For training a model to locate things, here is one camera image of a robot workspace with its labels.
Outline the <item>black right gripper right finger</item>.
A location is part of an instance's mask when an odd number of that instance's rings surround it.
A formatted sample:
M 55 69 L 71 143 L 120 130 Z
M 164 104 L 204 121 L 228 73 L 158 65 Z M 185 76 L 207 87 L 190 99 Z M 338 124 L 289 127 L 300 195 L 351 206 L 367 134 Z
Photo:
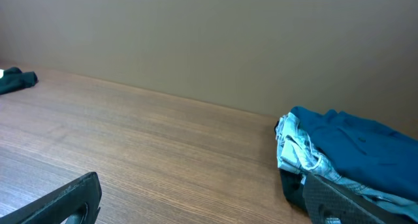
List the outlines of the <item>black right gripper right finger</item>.
M 303 189 L 314 224 L 412 224 L 322 176 L 309 174 Z

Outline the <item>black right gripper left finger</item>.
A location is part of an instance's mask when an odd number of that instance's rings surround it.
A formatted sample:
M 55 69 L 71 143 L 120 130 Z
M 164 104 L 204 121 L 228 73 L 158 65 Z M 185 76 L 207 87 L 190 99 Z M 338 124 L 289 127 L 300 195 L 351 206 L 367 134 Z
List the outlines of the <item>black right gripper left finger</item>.
M 1 218 L 1 224 L 94 224 L 102 189 L 96 172 L 63 185 Z

